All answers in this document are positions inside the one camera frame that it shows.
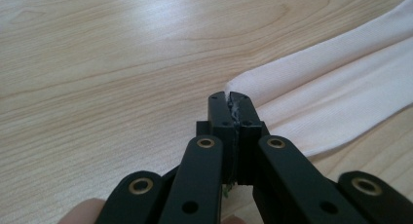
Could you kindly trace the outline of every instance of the white cloth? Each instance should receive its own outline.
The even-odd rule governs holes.
[[[248,95],[271,134],[307,156],[343,145],[413,103],[413,0],[246,71],[225,91]]]

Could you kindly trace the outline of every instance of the wooden table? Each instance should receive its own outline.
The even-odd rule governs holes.
[[[226,82],[401,1],[0,0],[0,222],[56,223],[131,172],[167,172]],[[413,200],[412,121],[406,108],[312,160]],[[261,223],[249,194],[237,187],[222,215]]]

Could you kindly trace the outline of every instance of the metal rivet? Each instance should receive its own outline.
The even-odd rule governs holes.
[[[273,148],[283,148],[285,143],[282,140],[270,138],[267,140],[267,144]]]
[[[136,180],[134,180],[130,184],[129,190],[132,194],[142,195],[142,194],[149,192],[153,186],[154,186],[154,182],[152,181],[152,179],[143,177],[143,178],[137,178]]]
[[[213,145],[215,145],[215,141],[213,141],[210,138],[202,138],[197,141],[198,146],[203,147],[203,148],[210,148]]]
[[[360,192],[369,196],[380,196],[383,193],[383,190],[379,185],[366,178],[355,177],[352,179],[352,185]]]

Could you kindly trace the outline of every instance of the white fabric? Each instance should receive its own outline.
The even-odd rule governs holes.
[[[271,134],[307,156],[343,145],[413,103],[413,0],[249,70],[225,91],[248,95]]]

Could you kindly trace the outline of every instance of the hand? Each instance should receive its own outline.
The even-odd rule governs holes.
[[[94,224],[104,203],[105,201],[100,199],[86,200],[73,207],[58,224]],[[245,224],[245,222],[236,216],[230,216],[221,224]]]

